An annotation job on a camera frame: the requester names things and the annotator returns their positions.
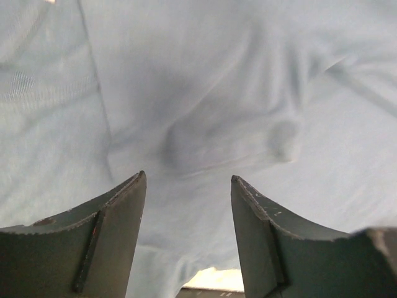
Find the teal blue t shirt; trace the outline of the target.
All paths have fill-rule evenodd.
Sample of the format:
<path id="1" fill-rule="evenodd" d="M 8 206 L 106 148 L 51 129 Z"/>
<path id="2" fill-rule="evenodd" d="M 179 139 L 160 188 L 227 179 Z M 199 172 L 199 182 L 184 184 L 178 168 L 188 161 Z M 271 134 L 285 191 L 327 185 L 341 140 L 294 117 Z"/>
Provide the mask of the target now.
<path id="1" fill-rule="evenodd" d="M 396 225 L 395 1 L 2 1 L 1 225 L 148 177 L 128 297 L 238 267 L 230 178 Z"/>

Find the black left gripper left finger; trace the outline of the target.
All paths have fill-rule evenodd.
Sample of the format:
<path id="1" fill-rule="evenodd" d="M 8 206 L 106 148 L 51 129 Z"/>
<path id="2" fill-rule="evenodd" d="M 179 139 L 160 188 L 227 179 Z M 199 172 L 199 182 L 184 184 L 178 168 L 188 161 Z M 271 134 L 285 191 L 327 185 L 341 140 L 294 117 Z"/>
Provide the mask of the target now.
<path id="1" fill-rule="evenodd" d="M 125 297 L 146 196 L 137 173 L 32 225 L 1 229 L 2 297 Z"/>

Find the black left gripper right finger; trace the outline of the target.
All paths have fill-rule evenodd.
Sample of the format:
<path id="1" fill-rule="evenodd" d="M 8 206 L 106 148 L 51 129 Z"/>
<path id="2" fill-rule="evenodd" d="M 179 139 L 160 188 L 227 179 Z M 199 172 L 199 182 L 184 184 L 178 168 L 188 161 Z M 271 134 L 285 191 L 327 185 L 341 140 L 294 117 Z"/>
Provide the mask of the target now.
<path id="1" fill-rule="evenodd" d="M 396 229 L 349 234 L 311 222 L 231 179 L 246 297 L 395 297 Z"/>

